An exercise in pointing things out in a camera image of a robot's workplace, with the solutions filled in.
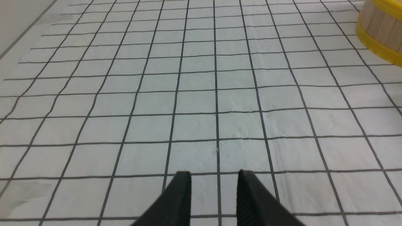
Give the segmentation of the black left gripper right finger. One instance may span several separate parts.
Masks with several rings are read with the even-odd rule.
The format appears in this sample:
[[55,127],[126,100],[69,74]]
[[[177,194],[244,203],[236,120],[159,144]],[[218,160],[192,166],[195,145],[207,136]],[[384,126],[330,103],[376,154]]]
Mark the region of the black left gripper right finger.
[[238,226],[303,226],[260,182],[254,172],[240,170],[237,177]]

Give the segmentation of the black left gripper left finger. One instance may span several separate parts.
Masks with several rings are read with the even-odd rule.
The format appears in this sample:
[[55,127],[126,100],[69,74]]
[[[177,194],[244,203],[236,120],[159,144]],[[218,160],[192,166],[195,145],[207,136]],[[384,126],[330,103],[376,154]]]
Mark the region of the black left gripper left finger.
[[132,226],[189,226],[192,180],[188,171],[178,171],[161,196]]

